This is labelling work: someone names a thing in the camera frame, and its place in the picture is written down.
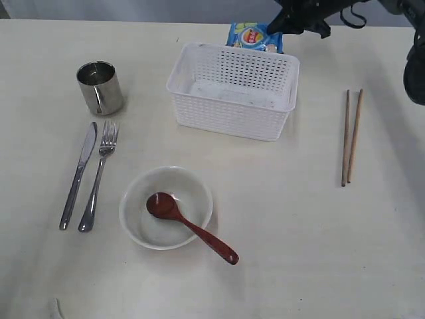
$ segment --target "bowl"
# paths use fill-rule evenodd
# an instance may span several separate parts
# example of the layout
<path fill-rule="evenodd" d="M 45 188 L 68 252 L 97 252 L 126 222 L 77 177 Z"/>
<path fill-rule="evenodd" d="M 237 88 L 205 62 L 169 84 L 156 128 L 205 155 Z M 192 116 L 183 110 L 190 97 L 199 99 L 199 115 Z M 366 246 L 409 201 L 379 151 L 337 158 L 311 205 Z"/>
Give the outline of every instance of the bowl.
<path fill-rule="evenodd" d="M 120 202 L 120 223 L 137 244 L 157 250 L 175 249 L 197 236 L 176 221 L 152 216 L 147 199 L 157 192 L 168 193 L 189 221 L 205 228 L 213 213 L 213 197 L 208 187 L 192 172 L 182 167 L 158 167 L 141 174 L 128 187 Z"/>

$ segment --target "fork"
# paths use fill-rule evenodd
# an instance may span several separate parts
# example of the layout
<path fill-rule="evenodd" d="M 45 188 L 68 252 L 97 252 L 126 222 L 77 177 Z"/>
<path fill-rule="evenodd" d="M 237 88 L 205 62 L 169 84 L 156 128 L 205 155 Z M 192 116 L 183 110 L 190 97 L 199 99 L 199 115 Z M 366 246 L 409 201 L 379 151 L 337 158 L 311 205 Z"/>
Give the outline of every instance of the fork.
<path fill-rule="evenodd" d="M 99 147 L 99 154 L 101 158 L 99 160 L 98 172 L 96 173 L 96 178 L 94 179 L 94 185 L 86 206 L 86 210 L 84 211 L 84 215 L 82 216 L 81 222 L 78 226 L 78 230 L 82 233 L 87 233 L 93 228 L 94 213 L 96 212 L 96 202 L 98 200 L 100 179 L 102 178 L 106 158 L 108 158 L 108 156 L 115 151 L 119 130 L 120 127 L 116 126 L 115 123 L 105 121 L 104 132 L 102 134 L 102 141 L 100 142 Z"/>

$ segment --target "snack bag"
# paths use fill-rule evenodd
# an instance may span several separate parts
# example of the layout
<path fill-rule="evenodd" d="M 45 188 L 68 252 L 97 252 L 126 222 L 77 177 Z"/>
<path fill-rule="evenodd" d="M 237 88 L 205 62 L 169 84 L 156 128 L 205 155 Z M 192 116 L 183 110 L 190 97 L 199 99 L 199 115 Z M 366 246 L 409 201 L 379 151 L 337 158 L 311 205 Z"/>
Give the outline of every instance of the snack bag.
<path fill-rule="evenodd" d="M 232 23 L 226 45 L 258 51 L 283 53 L 281 33 L 268 35 L 265 23 Z"/>

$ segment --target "cup handle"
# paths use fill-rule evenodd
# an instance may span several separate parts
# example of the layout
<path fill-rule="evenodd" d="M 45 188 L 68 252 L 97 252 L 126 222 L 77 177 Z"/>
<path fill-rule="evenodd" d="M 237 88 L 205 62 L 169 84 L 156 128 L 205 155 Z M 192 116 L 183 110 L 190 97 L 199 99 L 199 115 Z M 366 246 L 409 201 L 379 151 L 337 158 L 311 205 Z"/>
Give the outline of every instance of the cup handle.
<path fill-rule="evenodd" d="M 103 102 L 102 102 L 102 100 L 103 100 L 102 93 L 95 86 L 93 86 L 93 89 L 94 89 L 94 93 L 96 94 L 96 101 L 98 103 L 98 109 L 96 110 L 96 112 L 98 114 L 102 114 L 102 104 L 103 104 Z"/>

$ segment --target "wall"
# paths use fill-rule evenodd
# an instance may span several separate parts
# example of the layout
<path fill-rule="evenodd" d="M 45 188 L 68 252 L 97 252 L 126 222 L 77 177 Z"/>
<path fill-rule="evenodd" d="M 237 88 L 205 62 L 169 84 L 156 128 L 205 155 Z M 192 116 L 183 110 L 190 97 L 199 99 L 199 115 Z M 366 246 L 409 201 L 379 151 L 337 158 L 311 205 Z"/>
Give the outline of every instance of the wall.
<path fill-rule="evenodd" d="M 97 21 L 229 23 L 271 21 L 280 10 L 273 0 L 0 0 L 12 18 Z M 403 16 L 387 13 L 373 0 L 356 11 L 368 25 L 409 26 Z M 328 19 L 341 24 L 338 16 Z"/>

